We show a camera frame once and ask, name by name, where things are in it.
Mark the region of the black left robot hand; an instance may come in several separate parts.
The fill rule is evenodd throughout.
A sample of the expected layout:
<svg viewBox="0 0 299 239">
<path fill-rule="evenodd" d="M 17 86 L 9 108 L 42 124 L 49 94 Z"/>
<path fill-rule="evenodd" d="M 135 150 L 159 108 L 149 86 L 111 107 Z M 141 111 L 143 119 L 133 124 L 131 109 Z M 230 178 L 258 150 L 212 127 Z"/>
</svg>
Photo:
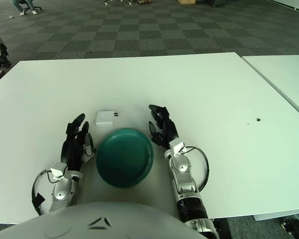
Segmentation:
<svg viewBox="0 0 299 239">
<path fill-rule="evenodd" d="M 82 129 L 79 129 L 84 119 L 85 114 L 82 113 L 67 125 L 67 136 L 61 150 L 61 162 L 67 165 L 68 170 L 80 171 L 83 154 L 89 157 L 97 151 L 89 133 L 89 122 L 84 122 Z"/>
</svg>

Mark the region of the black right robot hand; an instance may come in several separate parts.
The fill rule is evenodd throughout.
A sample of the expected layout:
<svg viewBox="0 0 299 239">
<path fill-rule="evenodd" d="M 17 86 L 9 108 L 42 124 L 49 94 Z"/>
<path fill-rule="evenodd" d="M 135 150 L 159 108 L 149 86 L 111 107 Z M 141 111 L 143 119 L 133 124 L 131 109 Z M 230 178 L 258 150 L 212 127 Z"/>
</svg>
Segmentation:
<svg viewBox="0 0 299 239">
<path fill-rule="evenodd" d="M 156 131 L 154 124 L 149 121 L 150 138 L 153 143 L 170 149 L 169 143 L 178 138 L 178 133 L 174 122 L 169 118 L 169 112 L 166 107 L 149 105 L 151 115 L 161 132 Z"/>
</svg>

